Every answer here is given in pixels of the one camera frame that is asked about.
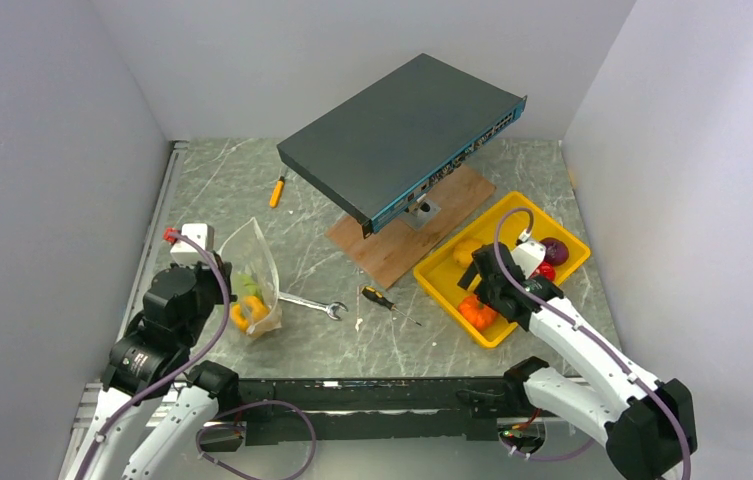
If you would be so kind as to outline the silver wrench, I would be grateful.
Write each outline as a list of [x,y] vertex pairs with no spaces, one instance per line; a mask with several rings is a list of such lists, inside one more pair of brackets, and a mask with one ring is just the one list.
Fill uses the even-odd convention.
[[327,317],[332,320],[340,320],[341,319],[340,313],[349,311],[348,307],[344,303],[337,302],[337,301],[330,302],[330,303],[323,303],[323,302],[305,299],[303,297],[293,295],[287,292],[280,292],[278,295],[278,298],[281,301],[284,301],[293,305],[298,305],[298,306],[306,307],[306,308],[313,309],[316,311],[320,311],[326,314]]

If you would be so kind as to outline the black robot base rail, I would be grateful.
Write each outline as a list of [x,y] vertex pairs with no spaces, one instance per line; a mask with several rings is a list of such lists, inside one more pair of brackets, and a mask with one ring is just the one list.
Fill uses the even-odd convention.
[[495,441],[521,426],[534,448],[551,416],[510,399],[499,376],[243,379],[238,393],[241,410],[226,406],[197,446],[223,453],[311,439]]

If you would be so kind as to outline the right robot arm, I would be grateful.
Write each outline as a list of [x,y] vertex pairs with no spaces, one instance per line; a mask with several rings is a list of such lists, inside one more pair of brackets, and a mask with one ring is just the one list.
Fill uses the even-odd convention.
[[528,358],[503,375],[507,409],[526,415],[539,408],[569,422],[602,445],[626,479],[661,479],[675,467],[691,478],[697,449],[691,391],[623,355],[549,279],[523,277],[505,244],[484,245],[471,258],[459,286],[476,280],[476,300],[544,341],[584,380],[575,383]]

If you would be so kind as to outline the clear polka dot zip bag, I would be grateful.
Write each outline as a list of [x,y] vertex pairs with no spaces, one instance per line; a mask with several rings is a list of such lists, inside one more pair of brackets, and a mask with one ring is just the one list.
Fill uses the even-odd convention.
[[278,269],[258,221],[251,218],[223,243],[222,259],[232,265],[232,322],[251,339],[282,327]]

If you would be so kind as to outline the black yellow screwdriver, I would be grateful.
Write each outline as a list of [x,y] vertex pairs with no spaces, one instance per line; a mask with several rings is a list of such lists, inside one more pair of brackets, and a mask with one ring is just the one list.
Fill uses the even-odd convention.
[[388,311],[391,311],[393,313],[399,314],[400,316],[410,320],[412,323],[421,326],[420,322],[417,322],[416,320],[413,320],[410,316],[407,314],[401,312],[398,310],[398,307],[396,304],[392,301],[390,301],[382,292],[378,291],[376,288],[366,285],[363,286],[361,289],[361,295],[369,300],[370,302],[379,305],[380,307],[383,307],[387,309]]

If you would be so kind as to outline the wooden base board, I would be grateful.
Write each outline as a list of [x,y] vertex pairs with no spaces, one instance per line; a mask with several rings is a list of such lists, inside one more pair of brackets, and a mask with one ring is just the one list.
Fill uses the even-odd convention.
[[461,166],[379,232],[365,236],[350,216],[327,238],[383,288],[396,283],[483,205],[496,187],[476,170]]

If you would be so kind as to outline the yellow bell pepper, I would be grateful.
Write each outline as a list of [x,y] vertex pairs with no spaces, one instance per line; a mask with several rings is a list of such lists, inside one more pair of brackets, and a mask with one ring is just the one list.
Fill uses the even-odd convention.
[[263,300],[255,295],[241,297],[230,310],[230,319],[242,333],[247,333],[257,322],[263,320],[270,313]]

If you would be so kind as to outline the metal stand post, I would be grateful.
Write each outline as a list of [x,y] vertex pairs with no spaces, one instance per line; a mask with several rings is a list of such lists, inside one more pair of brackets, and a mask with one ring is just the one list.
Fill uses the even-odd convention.
[[441,208],[426,194],[415,199],[399,216],[399,219],[415,231],[422,230],[440,212]]

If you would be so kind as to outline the tan potato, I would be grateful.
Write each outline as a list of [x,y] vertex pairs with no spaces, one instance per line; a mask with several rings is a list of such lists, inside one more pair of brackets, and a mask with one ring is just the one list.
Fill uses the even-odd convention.
[[461,268],[468,268],[473,262],[473,253],[484,243],[476,238],[466,238],[458,242],[452,250],[453,261]]

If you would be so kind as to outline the dark network switch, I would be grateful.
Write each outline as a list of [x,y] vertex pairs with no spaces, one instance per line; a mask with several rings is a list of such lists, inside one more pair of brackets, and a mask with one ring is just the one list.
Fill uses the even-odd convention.
[[421,53],[282,140],[282,163],[385,228],[523,114],[527,99]]

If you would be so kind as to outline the purple onion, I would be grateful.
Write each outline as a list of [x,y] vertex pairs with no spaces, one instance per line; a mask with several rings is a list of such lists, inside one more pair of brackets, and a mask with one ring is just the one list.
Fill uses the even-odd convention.
[[567,245],[554,237],[546,237],[540,241],[545,248],[544,261],[553,267],[565,264],[570,258]]

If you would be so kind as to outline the small orange pumpkin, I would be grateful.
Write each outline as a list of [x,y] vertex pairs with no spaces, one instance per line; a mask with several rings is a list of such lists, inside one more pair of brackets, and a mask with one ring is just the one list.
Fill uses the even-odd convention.
[[477,331],[489,328],[499,314],[484,304],[476,295],[469,295],[457,307],[462,317]]

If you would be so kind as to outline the red bell pepper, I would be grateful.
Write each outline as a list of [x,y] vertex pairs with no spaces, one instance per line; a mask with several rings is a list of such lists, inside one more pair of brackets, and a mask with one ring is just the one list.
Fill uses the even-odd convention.
[[556,270],[554,266],[552,266],[546,261],[543,261],[535,269],[535,271],[533,272],[533,276],[543,277],[551,282],[554,282],[556,279]]

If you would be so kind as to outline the green cabbage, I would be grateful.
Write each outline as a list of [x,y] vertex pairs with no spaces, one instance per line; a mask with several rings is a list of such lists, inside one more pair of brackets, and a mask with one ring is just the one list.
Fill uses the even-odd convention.
[[263,300],[262,289],[252,275],[247,273],[238,273],[235,276],[235,280],[246,292],[246,296],[254,296],[259,300]]

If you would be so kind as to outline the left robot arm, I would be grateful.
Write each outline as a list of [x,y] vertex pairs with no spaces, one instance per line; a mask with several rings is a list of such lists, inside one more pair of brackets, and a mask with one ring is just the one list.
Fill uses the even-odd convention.
[[[156,274],[143,307],[112,347],[90,426],[67,471],[69,479],[141,479],[159,469],[188,425],[224,420],[239,406],[237,375],[190,353],[216,306],[235,295],[232,266],[214,256]],[[176,417],[142,435],[177,376],[187,372],[186,399]]]

